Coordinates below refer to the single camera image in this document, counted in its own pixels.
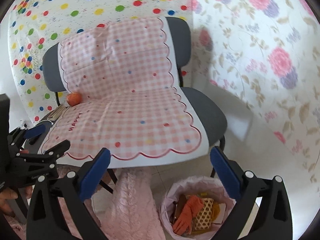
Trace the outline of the left hand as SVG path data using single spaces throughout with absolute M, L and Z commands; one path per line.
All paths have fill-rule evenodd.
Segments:
M 15 217 L 15 213 L 9 206 L 8 200 L 15 200 L 17 198 L 18 194 L 10 188 L 7 188 L 4 191 L 2 191 L 0 194 L 1 211 L 8 216 Z

